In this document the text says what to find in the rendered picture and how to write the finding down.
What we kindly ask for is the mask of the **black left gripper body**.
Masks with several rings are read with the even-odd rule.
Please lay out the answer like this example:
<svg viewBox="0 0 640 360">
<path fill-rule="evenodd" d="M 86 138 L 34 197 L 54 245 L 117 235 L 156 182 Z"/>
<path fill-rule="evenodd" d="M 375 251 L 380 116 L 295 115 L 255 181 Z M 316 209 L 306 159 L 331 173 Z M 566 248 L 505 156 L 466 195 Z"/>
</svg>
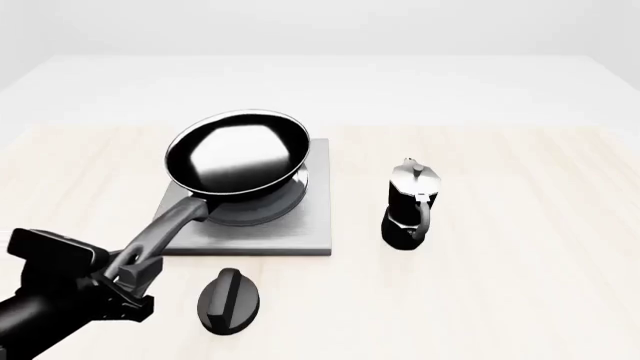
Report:
<svg viewBox="0 0 640 360">
<path fill-rule="evenodd" d="M 94 282 L 92 320 L 129 320 L 141 323 L 153 314 L 153 296 L 135 296 L 104 276 L 96 276 Z"/>
</svg>

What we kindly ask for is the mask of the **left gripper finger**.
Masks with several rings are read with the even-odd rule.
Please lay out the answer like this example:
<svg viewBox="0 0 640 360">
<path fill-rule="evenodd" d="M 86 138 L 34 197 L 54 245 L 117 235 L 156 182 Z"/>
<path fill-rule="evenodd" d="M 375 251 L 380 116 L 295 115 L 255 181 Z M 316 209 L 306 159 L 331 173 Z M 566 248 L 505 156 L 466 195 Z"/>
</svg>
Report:
<svg viewBox="0 0 640 360">
<path fill-rule="evenodd" d="M 151 257 L 142 263 L 120 266 L 117 284 L 131 296 L 142 297 L 162 269 L 162 257 Z"/>
</svg>

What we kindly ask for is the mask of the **black frying pan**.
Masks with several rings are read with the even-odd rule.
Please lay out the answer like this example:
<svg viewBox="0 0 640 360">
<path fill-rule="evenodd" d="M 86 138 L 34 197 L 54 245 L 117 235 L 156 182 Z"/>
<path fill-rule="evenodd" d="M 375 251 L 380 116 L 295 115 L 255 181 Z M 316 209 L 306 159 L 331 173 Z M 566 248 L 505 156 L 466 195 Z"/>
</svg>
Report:
<svg viewBox="0 0 640 360">
<path fill-rule="evenodd" d="M 157 257 L 192 221 L 205 221 L 223 203 L 272 194 L 303 166 L 311 138 L 305 126 L 271 110 L 234 110 L 209 116 L 181 131 L 168 146 L 164 166 L 172 182 L 189 191 L 155 218 L 106 268 L 123 278 L 125 266 Z"/>
</svg>

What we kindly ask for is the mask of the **round black stove knob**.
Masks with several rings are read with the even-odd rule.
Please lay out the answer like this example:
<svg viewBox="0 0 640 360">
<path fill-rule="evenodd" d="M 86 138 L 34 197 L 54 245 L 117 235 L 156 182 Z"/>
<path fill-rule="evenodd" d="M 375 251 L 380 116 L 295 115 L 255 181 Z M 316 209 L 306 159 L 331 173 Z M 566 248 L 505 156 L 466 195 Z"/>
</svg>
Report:
<svg viewBox="0 0 640 360">
<path fill-rule="evenodd" d="M 234 335 L 257 317 L 260 295 L 256 284 L 238 269 L 224 268 L 204 288 L 197 302 L 202 326 L 214 335 Z"/>
</svg>

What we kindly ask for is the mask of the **flat grey stove plate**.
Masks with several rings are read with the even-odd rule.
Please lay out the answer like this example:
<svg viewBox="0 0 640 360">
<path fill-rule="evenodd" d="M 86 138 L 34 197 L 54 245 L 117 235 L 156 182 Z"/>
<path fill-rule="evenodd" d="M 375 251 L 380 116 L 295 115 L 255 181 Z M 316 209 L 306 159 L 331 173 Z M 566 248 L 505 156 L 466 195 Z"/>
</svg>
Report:
<svg viewBox="0 0 640 360">
<path fill-rule="evenodd" d="M 311 140 L 305 164 L 272 194 L 223 203 L 192 221 L 164 250 L 169 256 L 329 256 L 329 140 Z"/>
</svg>

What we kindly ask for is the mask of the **black and silver moka pot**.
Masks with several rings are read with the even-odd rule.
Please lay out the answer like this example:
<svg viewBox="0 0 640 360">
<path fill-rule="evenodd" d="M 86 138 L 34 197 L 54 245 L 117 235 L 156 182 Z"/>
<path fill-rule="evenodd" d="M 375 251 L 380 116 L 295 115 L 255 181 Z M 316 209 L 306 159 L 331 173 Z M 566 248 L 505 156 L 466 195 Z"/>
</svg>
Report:
<svg viewBox="0 0 640 360">
<path fill-rule="evenodd" d="M 405 158 L 392 170 L 388 185 L 382 239 L 396 250 L 414 251 L 425 241 L 430 229 L 431 209 L 441 188 L 441 178 L 431 167 Z"/>
</svg>

